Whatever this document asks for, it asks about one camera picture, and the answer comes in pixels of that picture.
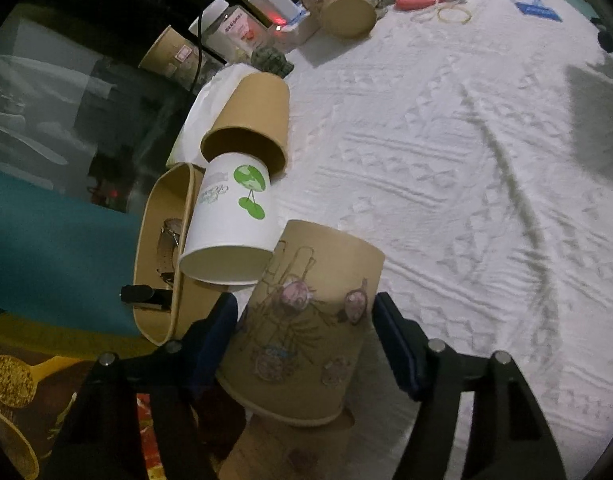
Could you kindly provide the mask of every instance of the textured white fabric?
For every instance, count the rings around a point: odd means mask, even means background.
[[[380,290],[429,336],[507,349],[574,480],[613,435],[613,60],[544,1],[563,23],[469,0],[467,25],[392,11],[360,44],[307,42],[289,55],[292,160],[274,190],[283,222],[384,250]],[[349,404],[344,478],[390,479],[416,406],[374,334]]]

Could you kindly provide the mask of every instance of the clear bottle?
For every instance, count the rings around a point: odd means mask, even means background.
[[[202,13],[202,44],[230,63],[250,62],[253,51],[271,46],[273,39],[256,18],[240,6],[215,0]]]

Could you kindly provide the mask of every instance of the paper cup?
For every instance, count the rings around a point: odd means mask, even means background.
[[[177,250],[183,250],[201,182],[202,173],[197,168],[192,164],[179,164],[164,173],[155,183],[142,218],[133,275],[135,285],[170,288],[160,275],[162,255],[158,254],[158,246],[162,227],[167,219],[182,220],[180,246]],[[133,309],[140,332],[156,345],[164,344],[171,338],[181,338],[191,324],[198,319],[205,319],[221,293],[205,283],[188,279],[175,264],[173,261],[175,275],[171,311]]]
[[[294,426],[334,420],[383,264],[382,251],[364,240],[289,221],[216,373],[225,391]]]
[[[222,153],[248,153],[275,175],[286,168],[287,137],[288,86],[274,74],[259,72],[240,81],[200,151],[209,162]]]
[[[245,153],[224,153],[206,168],[180,269],[207,283],[252,285],[279,235],[264,163]]]
[[[163,75],[190,90],[200,59],[197,46],[169,25],[155,40],[138,66]]]
[[[363,38],[375,27],[377,13],[369,0],[301,0],[329,34]]]
[[[339,478],[354,425],[348,409],[319,428],[295,428],[253,415],[222,464],[219,479]]]

